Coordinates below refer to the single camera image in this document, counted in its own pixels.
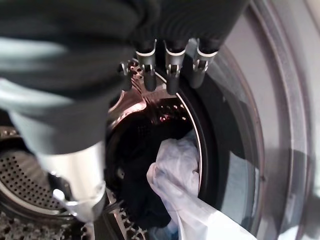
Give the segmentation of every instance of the white cloth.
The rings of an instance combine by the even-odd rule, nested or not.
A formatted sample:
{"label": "white cloth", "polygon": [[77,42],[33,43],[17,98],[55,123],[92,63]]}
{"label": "white cloth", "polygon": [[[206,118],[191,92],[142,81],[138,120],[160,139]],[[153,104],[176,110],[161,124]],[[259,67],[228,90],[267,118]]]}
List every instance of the white cloth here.
{"label": "white cloth", "polygon": [[244,228],[199,198],[199,153],[193,133],[160,145],[147,180],[177,224],[179,240],[255,240]]}

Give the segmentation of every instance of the black garment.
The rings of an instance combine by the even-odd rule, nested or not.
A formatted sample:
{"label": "black garment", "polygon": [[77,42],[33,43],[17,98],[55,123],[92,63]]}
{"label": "black garment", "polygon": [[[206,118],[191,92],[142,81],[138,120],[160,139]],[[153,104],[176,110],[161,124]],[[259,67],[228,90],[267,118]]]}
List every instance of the black garment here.
{"label": "black garment", "polygon": [[190,130],[191,126],[186,121],[169,120],[152,126],[143,140],[136,141],[139,137],[134,127],[130,127],[121,138],[117,151],[118,167],[124,171],[124,178],[116,195],[124,200],[130,220],[143,229],[163,228],[171,220],[161,198],[147,181],[149,166],[156,161],[163,140],[180,139]]}

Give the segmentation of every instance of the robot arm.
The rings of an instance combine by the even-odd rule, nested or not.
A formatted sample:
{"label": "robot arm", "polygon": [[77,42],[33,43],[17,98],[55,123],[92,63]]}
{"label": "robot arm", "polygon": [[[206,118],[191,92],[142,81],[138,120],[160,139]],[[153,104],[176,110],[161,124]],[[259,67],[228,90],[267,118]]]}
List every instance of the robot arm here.
{"label": "robot arm", "polygon": [[146,89],[155,88],[155,50],[165,41],[167,91],[179,89],[185,47],[199,39],[190,86],[247,0],[48,0],[0,3],[0,107],[48,173],[53,195],[92,222],[105,204],[105,120],[129,90],[136,52]]}

